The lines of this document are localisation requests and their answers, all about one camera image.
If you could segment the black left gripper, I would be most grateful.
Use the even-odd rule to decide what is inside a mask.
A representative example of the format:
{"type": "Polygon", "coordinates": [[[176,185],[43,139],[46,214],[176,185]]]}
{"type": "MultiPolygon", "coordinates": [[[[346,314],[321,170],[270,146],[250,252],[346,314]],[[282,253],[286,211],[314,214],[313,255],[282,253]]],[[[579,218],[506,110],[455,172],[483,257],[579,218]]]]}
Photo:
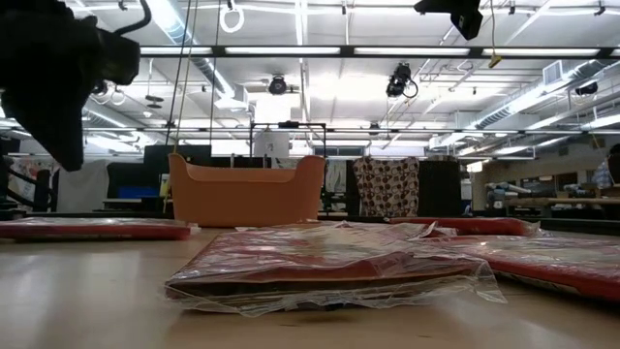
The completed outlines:
{"type": "MultiPolygon", "coordinates": [[[[73,79],[74,93],[98,93],[104,81],[128,85],[137,76],[140,45],[127,35],[134,22],[113,31],[99,28],[97,18],[75,18],[41,12],[0,15],[0,95],[25,84],[24,73],[73,79]]],[[[84,99],[3,96],[5,115],[13,118],[66,171],[83,164],[84,99]]]]}

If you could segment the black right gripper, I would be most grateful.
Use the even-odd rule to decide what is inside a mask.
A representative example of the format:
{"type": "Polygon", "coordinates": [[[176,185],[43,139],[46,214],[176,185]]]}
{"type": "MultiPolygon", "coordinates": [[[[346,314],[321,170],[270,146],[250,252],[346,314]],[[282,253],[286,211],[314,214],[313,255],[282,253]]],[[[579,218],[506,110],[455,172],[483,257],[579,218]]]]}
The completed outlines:
{"type": "Polygon", "coordinates": [[[420,14],[449,14],[450,21],[465,40],[477,38],[483,15],[481,0],[419,0],[414,9],[420,14]]]}

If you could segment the red Orville popcorn bag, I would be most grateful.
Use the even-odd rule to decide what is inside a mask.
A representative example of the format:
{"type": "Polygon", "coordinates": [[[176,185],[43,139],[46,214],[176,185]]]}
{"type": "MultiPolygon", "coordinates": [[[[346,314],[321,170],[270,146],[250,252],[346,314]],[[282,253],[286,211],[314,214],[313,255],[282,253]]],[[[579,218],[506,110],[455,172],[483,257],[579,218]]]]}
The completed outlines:
{"type": "Polygon", "coordinates": [[[482,258],[494,273],[551,291],[620,303],[620,241],[464,236],[426,243],[482,258]]]}
{"type": "Polygon", "coordinates": [[[158,218],[27,217],[0,222],[0,238],[34,240],[181,240],[197,233],[196,224],[158,218]]]}
{"type": "Polygon", "coordinates": [[[539,223],[514,218],[446,218],[446,217],[401,217],[390,218],[390,224],[411,223],[426,227],[427,238],[448,238],[458,236],[513,236],[543,237],[539,223]]]}
{"type": "Polygon", "coordinates": [[[246,317],[392,308],[459,293],[504,301],[490,265],[433,244],[434,228],[343,221],[223,233],[166,281],[165,296],[185,309],[246,317]]]}

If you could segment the floral cloth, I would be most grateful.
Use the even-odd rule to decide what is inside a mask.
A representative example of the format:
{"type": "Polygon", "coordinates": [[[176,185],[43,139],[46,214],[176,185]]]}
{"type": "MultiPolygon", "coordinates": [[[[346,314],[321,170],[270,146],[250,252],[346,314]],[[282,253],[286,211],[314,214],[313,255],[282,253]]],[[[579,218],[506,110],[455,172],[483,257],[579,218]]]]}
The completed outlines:
{"type": "Polygon", "coordinates": [[[22,206],[48,211],[57,199],[52,178],[58,170],[54,161],[10,158],[7,196],[22,206]]]}

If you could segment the blue box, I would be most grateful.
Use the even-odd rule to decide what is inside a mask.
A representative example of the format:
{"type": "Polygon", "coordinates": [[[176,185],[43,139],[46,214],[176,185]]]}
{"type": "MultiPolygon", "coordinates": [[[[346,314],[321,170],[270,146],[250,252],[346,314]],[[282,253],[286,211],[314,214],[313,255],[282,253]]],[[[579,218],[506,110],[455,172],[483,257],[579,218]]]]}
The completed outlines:
{"type": "Polygon", "coordinates": [[[142,186],[122,186],[117,190],[118,199],[145,199],[156,198],[159,196],[159,190],[153,187],[142,186]]]}

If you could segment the black monitor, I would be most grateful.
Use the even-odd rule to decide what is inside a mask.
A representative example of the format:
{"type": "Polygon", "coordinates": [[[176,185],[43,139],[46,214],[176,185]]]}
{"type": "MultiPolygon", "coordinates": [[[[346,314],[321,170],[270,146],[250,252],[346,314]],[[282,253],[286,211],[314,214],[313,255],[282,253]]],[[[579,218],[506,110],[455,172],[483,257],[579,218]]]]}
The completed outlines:
{"type": "MultiPolygon", "coordinates": [[[[193,165],[207,166],[211,158],[211,146],[206,144],[178,145],[175,150],[187,163],[193,165]]],[[[165,170],[169,167],[168,155],[173,151],[173,145],[148,145],[144,149],[143,163],[153,170],[165,170]]]]}

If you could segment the ceiling air vent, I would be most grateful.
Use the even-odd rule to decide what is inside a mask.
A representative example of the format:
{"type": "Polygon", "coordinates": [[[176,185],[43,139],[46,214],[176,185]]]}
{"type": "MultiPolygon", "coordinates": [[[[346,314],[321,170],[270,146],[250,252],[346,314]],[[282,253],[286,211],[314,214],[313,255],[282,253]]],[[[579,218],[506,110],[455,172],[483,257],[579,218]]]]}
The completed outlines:
{"type": "Polygon", "coordinates": [[[542,69],[542,80],[549,86],[563,79],[563,61],[556,60],[542,69]]]}

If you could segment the black overhead light bar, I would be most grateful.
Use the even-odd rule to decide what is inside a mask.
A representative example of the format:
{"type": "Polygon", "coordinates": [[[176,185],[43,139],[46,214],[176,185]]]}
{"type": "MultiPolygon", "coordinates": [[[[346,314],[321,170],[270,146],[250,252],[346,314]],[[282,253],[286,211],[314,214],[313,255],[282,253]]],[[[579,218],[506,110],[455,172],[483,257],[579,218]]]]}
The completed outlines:
{"type": "Polygon", "coordinates": [[[315,58],[403,58],[403,59],[620,59],[620,47],[377,47],[377,46],[151,46],[142,47],[144,58],[174,57],[315,57],[315,58]]]}

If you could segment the brown patterned cloth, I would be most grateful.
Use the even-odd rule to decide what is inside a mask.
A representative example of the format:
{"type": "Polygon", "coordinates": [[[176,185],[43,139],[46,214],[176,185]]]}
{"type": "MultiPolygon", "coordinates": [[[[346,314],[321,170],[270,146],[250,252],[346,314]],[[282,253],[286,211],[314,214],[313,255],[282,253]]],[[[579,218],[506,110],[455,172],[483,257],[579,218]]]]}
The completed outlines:
{"type": "Polygon", "coordinates": [[[419,160],[378,160],[362,157],[353,162],[360,212],[373,217],[417,217],[419,160]]]}

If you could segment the small white hanging cloth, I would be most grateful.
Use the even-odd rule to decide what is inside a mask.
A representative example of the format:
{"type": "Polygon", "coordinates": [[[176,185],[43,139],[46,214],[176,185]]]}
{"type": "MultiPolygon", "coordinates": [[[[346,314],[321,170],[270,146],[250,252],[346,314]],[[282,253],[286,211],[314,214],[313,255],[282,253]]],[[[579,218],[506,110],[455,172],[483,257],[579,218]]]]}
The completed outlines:
{"type": "Polygon", "coordinates": [[[347,162],[345,160],[328,159],[325,174],[325,190],[330,193],[346,191],[347,162]]]}

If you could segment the orange plastic basket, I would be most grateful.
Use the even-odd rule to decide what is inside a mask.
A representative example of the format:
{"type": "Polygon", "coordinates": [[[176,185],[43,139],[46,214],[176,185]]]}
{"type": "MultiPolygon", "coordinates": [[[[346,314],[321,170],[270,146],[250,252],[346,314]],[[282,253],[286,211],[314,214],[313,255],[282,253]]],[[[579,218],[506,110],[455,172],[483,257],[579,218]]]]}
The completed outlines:
{"type": "Polygon", "coordinates": [[[216,168],[169,156],[174,218],[206,228],[269,227],[318,217],[326,160],[293,169],[216,168]]]}

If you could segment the white box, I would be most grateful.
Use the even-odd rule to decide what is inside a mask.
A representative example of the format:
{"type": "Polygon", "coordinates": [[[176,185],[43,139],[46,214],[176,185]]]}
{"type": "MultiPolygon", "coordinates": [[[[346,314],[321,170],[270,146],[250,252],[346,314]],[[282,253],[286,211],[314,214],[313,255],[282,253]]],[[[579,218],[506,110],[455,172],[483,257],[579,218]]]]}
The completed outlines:
{"type": "Polygon", "coordinates": [[[264,131],[253,139],[255,157],[288,158],[290,156],[290,134],[264,131]]]}

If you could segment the wooden background table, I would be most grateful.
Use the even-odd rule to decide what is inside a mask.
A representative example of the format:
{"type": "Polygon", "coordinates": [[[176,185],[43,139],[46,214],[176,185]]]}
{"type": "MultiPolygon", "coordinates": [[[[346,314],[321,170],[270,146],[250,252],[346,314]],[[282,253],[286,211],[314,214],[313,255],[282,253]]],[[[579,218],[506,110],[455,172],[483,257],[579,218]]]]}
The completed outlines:
{"type": "Polygon", "coordinates": [[[505,206],[620,206],[619,198],[510,198],[505,199],[505,206]]]}

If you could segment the person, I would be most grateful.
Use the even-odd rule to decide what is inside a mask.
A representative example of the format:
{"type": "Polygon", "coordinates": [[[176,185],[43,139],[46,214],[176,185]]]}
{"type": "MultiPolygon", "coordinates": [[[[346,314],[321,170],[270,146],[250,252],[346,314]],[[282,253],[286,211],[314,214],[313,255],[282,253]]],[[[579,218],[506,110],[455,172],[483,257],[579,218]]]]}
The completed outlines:
{"type": "Polygon", "coordinates": [[[614,165],[612,162],[616,159],[620,159],[620,143],[615,144],[606,155],[603,162],[594,171],[593,181],[599,189],[606,189],[613,187],[615,184],[614,178],[614,165]]]}

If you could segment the black railing post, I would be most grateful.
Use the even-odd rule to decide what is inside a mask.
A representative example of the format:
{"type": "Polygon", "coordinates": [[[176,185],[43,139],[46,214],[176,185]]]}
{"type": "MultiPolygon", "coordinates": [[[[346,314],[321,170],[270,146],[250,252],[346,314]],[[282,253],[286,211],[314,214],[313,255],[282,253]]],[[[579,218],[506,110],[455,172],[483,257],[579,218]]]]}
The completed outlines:
{"type": "Polygon", "coordinates": [[[35,194],[32,200],[28,200],[17,192],[7,188],[6,195],[9,198],[24,206],[30,206],[35,211],[47,211],[52,207],[53,201],[57,198],[57,195],[56,192],[49,187],[49,181],[51,179],[50,170],[38,171],[36,178],[29,177],[25,174],[20,174],[13,169],[8,169],[8,174],[21,179],[26,183],[33,184],[35,187],[35,194]]]}

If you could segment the black frame crossbar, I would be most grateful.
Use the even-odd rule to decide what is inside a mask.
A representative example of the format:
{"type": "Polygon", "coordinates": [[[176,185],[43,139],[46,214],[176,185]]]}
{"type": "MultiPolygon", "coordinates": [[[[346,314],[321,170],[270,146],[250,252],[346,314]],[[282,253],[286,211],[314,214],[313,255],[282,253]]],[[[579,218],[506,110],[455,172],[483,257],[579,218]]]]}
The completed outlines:
{"type": "MultiPolygon", "coordinates": [[[[540,135],[540,136],[576,136],[576,135],[614,135],[620,136],[620,129],[577,129],[577,130],[474,130],[474,129],[430,129],[430,128],[389,128],[389,129],[361,129],[361,128],[328,128],[322,126],[307,126],[298,128],[277,128],[276,126],[259,125],[252,128],[184,128],[181,127],[180,133],[241,133],[241,132],[258,132],[259,130],[269,130],[273,132],[297,132],[297,133],[311,133],[311,132],[325,132],[325,133],[340,133],[340,134],[476,134],[476,135],[491,135],[491,134],[507,134],[507,135],[540,135]]],[[[143,132],[143,133],[166,133],[166,128],[104,128],[104,127],[87,127],[83,129],[83,132],[143,132]]]]}

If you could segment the silver ventilation duct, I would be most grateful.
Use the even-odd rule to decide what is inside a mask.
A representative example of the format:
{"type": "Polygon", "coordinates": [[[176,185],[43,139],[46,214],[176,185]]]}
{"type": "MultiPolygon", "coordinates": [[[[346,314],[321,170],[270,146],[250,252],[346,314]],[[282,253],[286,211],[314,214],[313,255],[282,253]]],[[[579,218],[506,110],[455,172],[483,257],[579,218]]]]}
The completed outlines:
{"type": "MultiPolygon", "coordinates": [[[[192,52],[195,52],[195,47],[201,43],[195,38],[199,10],[196,1],[198,0],[188,0],[188,12],[183,17],[178,0],[146,0],[152,20],[169,40],[173,44],[185,48],[193,45],[192,52]]],[[[211,82],[220,98],[233,98],[235,96],[234,87],[216,69],[213,58],[192,56],[190,62],[211,82]]]]}

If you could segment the black metal stand frame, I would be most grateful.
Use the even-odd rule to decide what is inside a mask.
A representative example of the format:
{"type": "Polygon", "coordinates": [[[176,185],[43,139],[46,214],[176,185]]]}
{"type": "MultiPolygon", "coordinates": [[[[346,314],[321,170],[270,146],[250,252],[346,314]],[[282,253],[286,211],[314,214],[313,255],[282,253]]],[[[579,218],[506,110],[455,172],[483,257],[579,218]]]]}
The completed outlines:
{"type": "Polygon", "coordinates": [[[272,130],[279,132],[297,132],[297,133],[315,133],[316,128],[320,128],[323,130],[323,135],[319,137],[319,140],[323,142],[323,153],[322,156],[324,158],[327,157],[326,154],[326,134],[327,127],[325,123],[315,123],[315,122],[298,122],[298,121],[283,121],[283,122],[251,122],[249,126],[249,156],[253,157],[255,153],[255,142],[254,142],[254,134],[255,129],[259,126],[263,126],[263,130],[272,130]]]}

